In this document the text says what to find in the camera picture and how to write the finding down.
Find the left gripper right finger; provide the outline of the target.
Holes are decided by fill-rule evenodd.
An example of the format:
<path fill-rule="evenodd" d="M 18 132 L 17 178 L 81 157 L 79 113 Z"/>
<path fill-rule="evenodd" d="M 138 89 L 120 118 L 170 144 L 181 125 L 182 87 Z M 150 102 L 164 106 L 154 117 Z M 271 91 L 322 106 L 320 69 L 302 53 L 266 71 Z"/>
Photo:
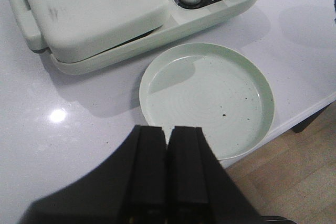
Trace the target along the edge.
<path fill-rule="evenodd" d="M 176 126 L 167 149 L 168 223 L 264 223 L 200 127 Z"/>

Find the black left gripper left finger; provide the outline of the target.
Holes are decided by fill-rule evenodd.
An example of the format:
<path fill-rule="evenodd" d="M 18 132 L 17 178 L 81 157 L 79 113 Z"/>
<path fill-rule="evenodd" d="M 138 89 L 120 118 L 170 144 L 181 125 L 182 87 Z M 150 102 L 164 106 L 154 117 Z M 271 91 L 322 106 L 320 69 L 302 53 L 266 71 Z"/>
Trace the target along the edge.
<path fill-rule="evenodd" d="M 165 154 L 163 130 L 136 125 L 98 167 L 33 202 L 20 223 L 165 223 Z"/>

